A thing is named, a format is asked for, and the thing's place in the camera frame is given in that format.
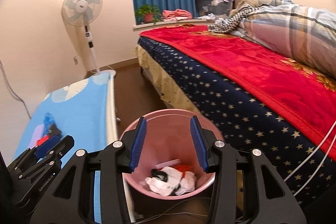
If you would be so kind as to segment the black elastic band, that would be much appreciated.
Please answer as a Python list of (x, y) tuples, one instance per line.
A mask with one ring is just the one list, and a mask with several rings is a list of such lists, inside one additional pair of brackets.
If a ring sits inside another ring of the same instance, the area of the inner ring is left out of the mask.
[(151, 176), (153, 178), (159, 179), (160, 181), (167, 182), (168, 181), (168, 174), (164, 171), (152, 169)]

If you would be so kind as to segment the white paper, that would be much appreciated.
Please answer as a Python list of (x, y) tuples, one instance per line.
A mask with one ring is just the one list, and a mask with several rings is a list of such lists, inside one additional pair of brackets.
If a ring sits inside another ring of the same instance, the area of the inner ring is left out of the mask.
[(166, 166), (161, 171), (168, 174), (168, 181), (163, 182), (153, 177), (147, 177), (145, 184), (153, 193), (160, 196), (181, 196), (196, 189), (197, 177), (193, 172), (186, 172), (185, 176), (173, 167)]

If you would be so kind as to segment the red mesh net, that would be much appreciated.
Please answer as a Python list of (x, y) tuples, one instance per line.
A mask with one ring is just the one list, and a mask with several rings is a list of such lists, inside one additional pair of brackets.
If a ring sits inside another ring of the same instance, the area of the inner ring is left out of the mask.
[(175, 164), (173, 165), (173, 168), (178, 170), (182, 173), (182, 176), (185, 176), (186, 172), (192, 172), (193, 169), (190, 165), (184, 165), (184, 164)]

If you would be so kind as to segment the pink plastic trash bin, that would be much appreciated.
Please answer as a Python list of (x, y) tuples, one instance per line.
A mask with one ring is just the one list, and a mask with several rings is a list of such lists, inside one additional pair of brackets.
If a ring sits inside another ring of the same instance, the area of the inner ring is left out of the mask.
[[(124, 180), (138, 192), (160, 200), (190, 198), (206, 190), (214, 183), (215, 175), (206, 174), (198, 164), (193, 139), (190, 133), (190, 119), (195, 113), (182, 109), (163, 109), (145, 114), (146, 138), (138, 167), (131, 174), (124, 173)], [(145, 179), (157, 164), (179, 159), (189, 165), (196, 175), (196, 189), (181, 196), (162, 196), (152, 192)]]

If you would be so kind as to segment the purple foam fruit net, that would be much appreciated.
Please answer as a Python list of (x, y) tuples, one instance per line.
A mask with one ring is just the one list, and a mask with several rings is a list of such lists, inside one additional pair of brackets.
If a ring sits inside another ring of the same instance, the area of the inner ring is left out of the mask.
[(44, 128), (44, 124), (37, 125), (28, 145), (29, 148), (34, 148), (37, 145), (37, 141), (43, 137)]

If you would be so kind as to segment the navy star bedsheet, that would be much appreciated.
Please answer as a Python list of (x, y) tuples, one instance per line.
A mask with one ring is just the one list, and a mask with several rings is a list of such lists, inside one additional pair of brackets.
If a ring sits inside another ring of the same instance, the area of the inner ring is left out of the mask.
[(335, 143), (295, 126), (231, 77), (163, 42), (141, 36), (136, 47), (167, 105), (202, 114), (232, 147), (262, 150), (304, 209), (335, 201)]

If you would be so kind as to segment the black plastic wrapper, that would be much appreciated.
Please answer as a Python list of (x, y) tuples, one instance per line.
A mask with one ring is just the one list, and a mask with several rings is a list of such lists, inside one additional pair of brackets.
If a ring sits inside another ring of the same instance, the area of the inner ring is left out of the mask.
[(62, 137), (62, 132), (57, 128), (56, 124), (52, 124), (49, 127), (49, 133), (48, 136), (49, 137), (53, 137), (53, 136), (58, 136), (58, 137)]

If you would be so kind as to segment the blue plastic bag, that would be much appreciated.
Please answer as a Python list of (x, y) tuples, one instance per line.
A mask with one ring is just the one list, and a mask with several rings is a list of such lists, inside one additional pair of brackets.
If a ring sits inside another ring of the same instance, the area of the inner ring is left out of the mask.
[(43, 136), (46, 136), (49, 134), (50, 127), (55, 123), (55, 118), (54, 116), (47, 112), (44, 116), (43, 120), (43, 125), (44, 125), (44, 130), (43, 130)]

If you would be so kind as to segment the blue patterned table cover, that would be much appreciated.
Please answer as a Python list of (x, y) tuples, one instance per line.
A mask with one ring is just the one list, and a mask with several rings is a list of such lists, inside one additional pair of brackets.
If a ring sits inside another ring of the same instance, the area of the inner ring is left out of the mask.
[[(84, 149), (89, 153), (103, 150), (114, 141), (118, 141), (113, 108), (113, 76), (108, 72), (47, 94), (23, 133), (16, 158), (29, 148), (34, 129), (37, 125), (43, 124), (47, 112), (54, 116), (55, 124), (62, 132), (60, 139), (69, 135), (75, 141), (71, 150), (62, 158), (62, 168), (77, 150)], [(1, 203), (15, 213), (16, 223), (31, 223), (30, 219), (37, 205), (34, 209), (16, 209), (13, 206), (9, 198), (10, 183), (7, 167), (1, 170)], [(99, 171), (95, 173), (94, 180), (95, 215), (99, 215), (101, 221)]]

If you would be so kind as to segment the red fleece blanket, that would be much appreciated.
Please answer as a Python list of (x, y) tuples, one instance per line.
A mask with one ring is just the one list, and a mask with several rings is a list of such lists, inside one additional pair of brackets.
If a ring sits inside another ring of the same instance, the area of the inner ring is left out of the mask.
[(211, 33), (206, 26), (162, 27), (141, 36), (231, 77), (295, 126), (313, 128), (333, 141), (335, 80), (323, 73), (244, 39)]

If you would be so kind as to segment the plaid duvet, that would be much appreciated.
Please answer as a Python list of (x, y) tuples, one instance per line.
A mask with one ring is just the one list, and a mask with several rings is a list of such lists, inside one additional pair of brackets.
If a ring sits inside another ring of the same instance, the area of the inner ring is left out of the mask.
[(242, 18), (232, 34), (335, 77), (335, 13), (327, 9), (272, 0)]

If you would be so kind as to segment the striped black white garment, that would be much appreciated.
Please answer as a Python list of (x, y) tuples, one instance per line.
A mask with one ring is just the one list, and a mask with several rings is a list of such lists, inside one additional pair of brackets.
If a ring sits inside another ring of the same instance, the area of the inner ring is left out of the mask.
[(250, 4), (245, 4), (238, 9), (238, 12), (226, 19), (218, 19), (214, 24), (208, 26), (208, 31), (219, 34), (227, 34), (234, 31), (239, 23), (246, 18), (250, 13), (255, 12), (260, 7), (252, 7)]

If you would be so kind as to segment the green potted plant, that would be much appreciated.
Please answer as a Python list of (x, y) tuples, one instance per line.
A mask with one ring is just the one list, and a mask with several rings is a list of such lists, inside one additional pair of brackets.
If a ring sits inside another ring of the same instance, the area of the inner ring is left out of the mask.
[(144, 4), (135, 11), (135, 18), (139, 24), (156, 23), (161, 20), (161, 12), (156, 5)]

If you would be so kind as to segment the clear plastic storage bin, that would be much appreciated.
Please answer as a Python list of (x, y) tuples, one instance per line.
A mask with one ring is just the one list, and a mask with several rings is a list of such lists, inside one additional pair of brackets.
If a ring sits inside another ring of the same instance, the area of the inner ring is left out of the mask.
[(196, 3), (200, 16), (229, 16), (234, 6), (234, 0), (196, 0)]

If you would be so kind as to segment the pink folded clothes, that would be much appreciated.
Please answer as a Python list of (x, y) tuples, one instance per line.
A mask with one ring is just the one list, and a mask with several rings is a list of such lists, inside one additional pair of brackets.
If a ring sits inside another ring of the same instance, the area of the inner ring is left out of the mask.
[(174, 11), (163, 10), (162, 16), (164, 21), (189, 20), (193, 18), (190, 12), (182, 9), (176, 9)]

